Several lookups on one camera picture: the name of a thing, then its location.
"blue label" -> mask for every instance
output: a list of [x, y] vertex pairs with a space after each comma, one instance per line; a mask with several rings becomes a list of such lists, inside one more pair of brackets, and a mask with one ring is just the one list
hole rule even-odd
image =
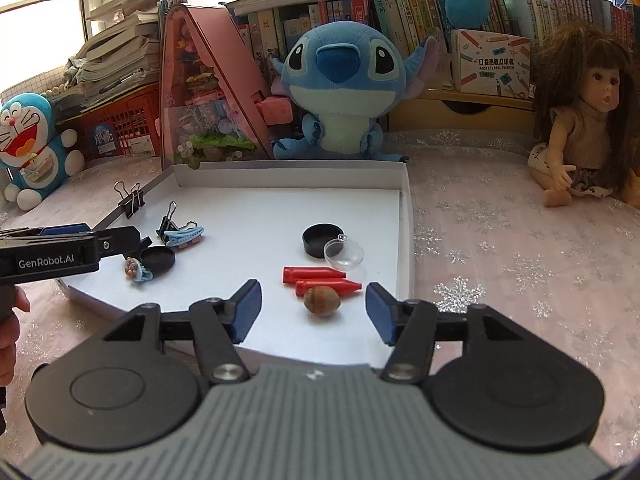
[[96, 124], [91, 130], [91, 146], [100, 156], [114, 155], [116, 136], [108, 124]]

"finger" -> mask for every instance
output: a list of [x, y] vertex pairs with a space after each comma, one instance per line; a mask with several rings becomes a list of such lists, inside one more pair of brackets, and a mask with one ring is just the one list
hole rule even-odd
[[20, 337], [20, 321], [12, 312], [11, 316], [0, 323], [0, 349], [7, 348]]
[[31, 311], [31, 303], [27, 298], [27, 294], [20, 286], [15, 287], [15, 305], [14, 306], [19, 308], [23, 312]]
[[0, 377], [4, 378], [9, 375], [7, 382], [0, 381], [0, 386], [7, 386], [14, 376], [16, 352], [15, 344], [0, 351]]

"stitch plush toy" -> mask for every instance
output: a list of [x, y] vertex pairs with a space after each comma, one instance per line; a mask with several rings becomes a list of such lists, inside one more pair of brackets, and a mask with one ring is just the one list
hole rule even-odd
[[76, 140], [74, 130], [56, 134], [51, 105], [44, 97], [20, 94], [6, 102], [0, 110], [0, 167], [9, 169], [12, 180], [5, 198], [29, 211], [81, 171], [84, 156], [68, 150]]
[[430, 37], [402, 61], [393, 43], [361, 23], [327, 23], [303, 34], [284, 63], [271, 58], [280, 74], [271, 92], [309, 112], [304, 138], [276, 141], [275, 158], [406, 160], [380, 153], [376, 118], [420, 94], [438, 65], [438, 47]]

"red basket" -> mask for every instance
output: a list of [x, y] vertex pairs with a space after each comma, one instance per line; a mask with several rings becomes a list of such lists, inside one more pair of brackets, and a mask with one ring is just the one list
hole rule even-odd
[[107, 156], [160, 155], [160, 139], [155, 121], [159, 115], [159, 86], [152, 84], [95, 110], [65, 121], [62, 132], [78, 132], [75, 149], [84, 160]]

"doll's hair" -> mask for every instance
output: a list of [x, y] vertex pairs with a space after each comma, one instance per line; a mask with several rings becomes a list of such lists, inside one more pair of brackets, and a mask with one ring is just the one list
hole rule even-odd
[[549, 141], [551, 108], [578, 102], [582, 78], [590, 68], [620, 71], [620, 104], [607, 116], [611, 156], [603, 168], [605, 182], [620, 190], [631, 167], [629, 115], [635, 112], [637, 97], [631, 56], [615, 36], [594, 25], [572, 23], [545, 41], [536, 59], [535, 131], [541, 141]]

